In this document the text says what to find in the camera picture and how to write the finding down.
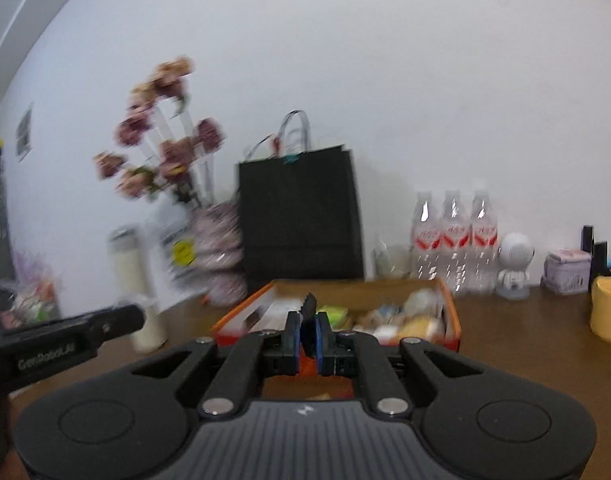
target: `tall cylindrical bottle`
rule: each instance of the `tall cylindrical bottle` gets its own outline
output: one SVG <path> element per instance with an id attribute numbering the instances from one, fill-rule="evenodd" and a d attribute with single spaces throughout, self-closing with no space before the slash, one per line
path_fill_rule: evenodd
<path id="1" fill-rule="evenodd" d="M 467 289 L 492 294 L 497 277 L 497 216 L 486 191 L 477 191 L 472 202 L 472 249 L 467 271 Z"/>
<path id="2" fill-rule="evenodd" d="M 437 275 L 441 225 L 432 207 L 432 194 L 418 194 L 412 218 L 412 278 L 431 280 Z"/>
<path id="3" fill-rule="evenodd" d="M 441 220 L 439 275 L 453 294 L 465 293 L 465 263 L 470 245 L 470 222 L 459 191 L 447 191 Z"/>
<path id="4" fill-rule="evenodd" d="M 109 251 L 114 261 L 116 282 L 124 298 L 143 298 L 139 303 L 144 310 L 145 323 L 141 330 L 130 336 L 132 345 L 137 352 L 153 352 L 165 343 L 166 334 L 154 308 L 154 302 L 149 299 L 150 285 L 137 229 L 128 226 L 112 232 L 109 237 Z"/>

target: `orange box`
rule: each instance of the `orange box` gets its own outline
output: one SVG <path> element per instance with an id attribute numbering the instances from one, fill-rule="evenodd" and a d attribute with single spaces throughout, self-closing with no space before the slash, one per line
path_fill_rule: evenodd
<path id="1" fill-rule="evenodd" d="M 235 343 L 248 332 L 255 319 L 260 318 L 276 298 L 304 300 L 311 292 L 319 305 L 343 306 L 352 314 L 374 310 L 384 303 L 403 304 L 412 292 L 421 288 L 440 290 L 445 304 L 446 334 L 432 342 L 458 351 L 461 324 L 452 295 L 441 280 L 274 280 L 228 312 L 212 327 L 211 333 L 220 346 Z M 397 345 L 399 341 L 394 339 L 389 344 Z"/>

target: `gray ribbed panel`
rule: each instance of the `gray ribbed panel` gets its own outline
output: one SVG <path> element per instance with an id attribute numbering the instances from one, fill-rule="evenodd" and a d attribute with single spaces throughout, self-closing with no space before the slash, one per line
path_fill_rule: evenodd
<path id="1" fill-rule="evenodd" d="M 358 401 L 255 401 L 241 417 L 204 424 L 154 480 L 457 480 L 412 429 L 368 416 Z"/>

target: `green item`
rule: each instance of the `green item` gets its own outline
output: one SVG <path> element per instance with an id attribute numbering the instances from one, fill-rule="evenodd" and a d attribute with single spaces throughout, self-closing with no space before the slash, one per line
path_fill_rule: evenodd
<path id="1" fill-rule="evenodd" d="M 325 312 L 328 315 L 332 330 L 341 328 L 348 319 L 348 309 L 344 306 L 323 305 L 318 307 L 316 312 Z"/>

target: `red and white label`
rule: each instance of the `red and white label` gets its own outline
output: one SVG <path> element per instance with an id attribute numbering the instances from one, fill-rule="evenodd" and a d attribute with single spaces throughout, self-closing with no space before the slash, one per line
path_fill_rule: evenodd
<path id="1" fill-rule="evenodd" d="M 476 247 L 494 247 L 497 244 L 496 226 L 473 226 L 472 243 Z"/>
<path id="2" fill-rule="evenodd" d="M 460 249 L 470 243 L 470 228 L 465 225 L 450 225 L 443 231 L 443 243 L 448 249 Z"/>
<path id="3" fill-rule="evenodd" d="M 412 243 L 421 251 L 435 251 L 441 246 L 441 229 L 419 227 L 413 232 Z"/>

